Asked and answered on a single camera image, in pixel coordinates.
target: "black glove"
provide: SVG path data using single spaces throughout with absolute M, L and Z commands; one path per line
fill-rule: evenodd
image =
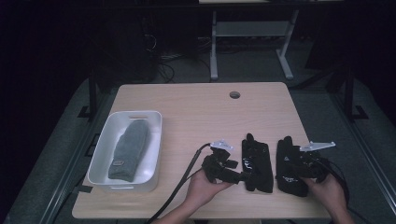
M 295 173 L 293 167 L 303 166 L 300 147 L 294 146 L 290 136 L 279 140 L 276 149 L 277 187 L 285 193 L 306 197 L 308 186 Z
M 266 193 L 273 192 L 274 176 L 268 145 L 255 141 L 251 133 L 242 141 L 242 168 L 244 172 L 250 173 L 250 179 L 245 181 L 248 191 L 257 189 Z

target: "white tray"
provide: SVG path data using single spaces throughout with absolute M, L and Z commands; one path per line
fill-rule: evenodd
M 109 179 L 108 168 L 120 136 L 134 119 L 148 121 L 148 139 L 132 182 Z M 121 111 L 111 114 L 93 153 L 88 180 L 104 191 L 151 191 L 158 182 L 163 117 L 157 111 Z

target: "wooden table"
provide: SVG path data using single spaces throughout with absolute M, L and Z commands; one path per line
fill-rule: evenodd
M 233 99 L 230 92 L 238 91 Z M 153 84 L 120 87 L 111 112 L 157 110 L 163 115 L 160 177 L 155 190 L 145 193 L 107 193 L 93 186 L 80 192 L 73 209 L 77 218 L 149 218 L 168 199 L 183 176 L 195 151 L 205 143 L 224 139 L 234 146 L 230 160 L 239 161 L 241 141 L 247 133 L 268 144 L 274 176 L 276 144 L 287 135 L 295 145 L 308 143 L 304 127 L 283 83 Z M 191 172 L 201 167 L 209 147 L 203 150 Z M 163 212 L 179 205 L 189 181 Z M 84 185 L 92 186 L 85 179 Z M 244 182 L 219 193 L 191 218 L 299 218 L 329 217 L 308 195 L 299 198 L 277 189 L 272 194 L 246 191 Z

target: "white clip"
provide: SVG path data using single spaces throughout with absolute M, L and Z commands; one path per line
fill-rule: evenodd
M 311 141 L 308 146 L 300 147 L 300 151 L 315 151 L 326 147 L 335 147 L 335 143 L 314 143 Z
M 216 147 L 216 148 L 221 148 L 221 149 L 225 149 L 225 150 L 233 150 L 233 147 L 228 145 L 224 139 L 221 139 L 220 141 L 217 142 L 213 142 L 210 144 L 211 147 Z

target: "hand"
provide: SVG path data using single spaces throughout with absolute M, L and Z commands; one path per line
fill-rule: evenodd
M 328 174 L 321 183 L 310 178 L 300 178 L 327 209 L 334 223 L 354 223 L 347 211 L 344 190 L 333 175 Z
M 200 170 L 191 177 L 184 204 L 197 210 L 210 202 L 217 193 L 229 188 L 231 185 L 232 183 L 227 182 L 210 183 L 206 178 L 204 170 Z

